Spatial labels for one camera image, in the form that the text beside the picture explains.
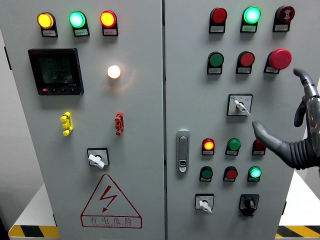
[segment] electrical hazard warning sign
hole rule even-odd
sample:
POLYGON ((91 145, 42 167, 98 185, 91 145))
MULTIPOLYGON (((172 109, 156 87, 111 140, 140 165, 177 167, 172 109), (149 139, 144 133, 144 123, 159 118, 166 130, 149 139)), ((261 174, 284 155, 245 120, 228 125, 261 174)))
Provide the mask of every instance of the electrical hazard warning sign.
POLYGON ((104 174, 81 213, 83 227, 141 229, 142 217, 118 187, 104 174))

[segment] green indicator light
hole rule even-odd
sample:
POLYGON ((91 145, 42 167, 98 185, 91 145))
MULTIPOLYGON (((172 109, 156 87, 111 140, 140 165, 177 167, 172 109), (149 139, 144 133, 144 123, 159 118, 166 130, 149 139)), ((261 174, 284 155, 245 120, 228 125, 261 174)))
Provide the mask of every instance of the green indicator light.
POLYGON ((255 24, 259 21, 261 17, 260 9, 256 6, 248 7, 244 11, 243 17, 248 24, 255 24))
POLYGON ((249 174, 252 178, 258 178, 261 176, 261 170, 258 166, 253 166, 250 168, 249 174))
POLYGON ((227 146, 228 146, 228 148, 231 149, 232 151, 237 151, 237 150, 240 149, 241 144, 240 144, 239 139, 233 138, 233 139, 230 139, 230 140, 228 141, 227 146))
POLYGON ((209 171, 209 170, 205 170, 205 171, 203 171, 203 173, 202 173, 202 177, 204 178, 204 179, 209 179, 209 178, 211 178, 213 176, 213 173, 212 173, 212 171, 209 171))
POLYGON ((210 64, 214 67, 220 66, 223 62, 224 62, 224 58, 219 53, 215 53, 210 57, 210 64))
POLYGON ((80 11, 70 13, 69 22, 74 28, 82 28, 86 23, 85 15, 80 11))

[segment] illuminated white light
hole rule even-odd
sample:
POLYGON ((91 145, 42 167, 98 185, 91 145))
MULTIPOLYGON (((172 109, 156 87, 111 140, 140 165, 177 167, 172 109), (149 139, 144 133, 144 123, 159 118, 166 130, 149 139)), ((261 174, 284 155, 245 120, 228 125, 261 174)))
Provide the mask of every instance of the illuminated white light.
POLYGON ((121 70, 117 65, 112 65, 108 68, 108 75, 112 79, 117 79, 120 76, 121 70))

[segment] lightning bolt symbol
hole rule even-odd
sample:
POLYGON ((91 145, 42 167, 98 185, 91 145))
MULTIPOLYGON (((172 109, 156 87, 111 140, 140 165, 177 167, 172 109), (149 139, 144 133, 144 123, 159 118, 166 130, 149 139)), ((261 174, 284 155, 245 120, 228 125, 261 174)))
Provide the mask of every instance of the lightning bolt symbol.
POLYGON ((109 192, 110 189, 111 189, 111 186, 108 185, 108 187, 105 189, 104 193, 103 193, 102 196, 100 197, 100 201, 101 201, 101 200, 111 199, 111 198, 112 198, 112 200, 109 202, 109 204, 108 204, 106 207, 103 208, 102 213, 104 213, 105 211, 108 210, 108 206, 109 206, 109 205, 115 200, 115 198, 118 196, 118 195, 113 195, 113 196, 107 196, 107 197, 106 197, 106 194, 109 192))

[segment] digital power meter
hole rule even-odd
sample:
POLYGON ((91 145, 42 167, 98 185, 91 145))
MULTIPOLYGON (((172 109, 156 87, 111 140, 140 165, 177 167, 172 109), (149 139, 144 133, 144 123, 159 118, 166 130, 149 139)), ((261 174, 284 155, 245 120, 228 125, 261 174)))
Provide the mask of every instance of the digital power meter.
POLYGON ((28 50, 39 95, 82 95, 78 51, 76 48, 28 50))

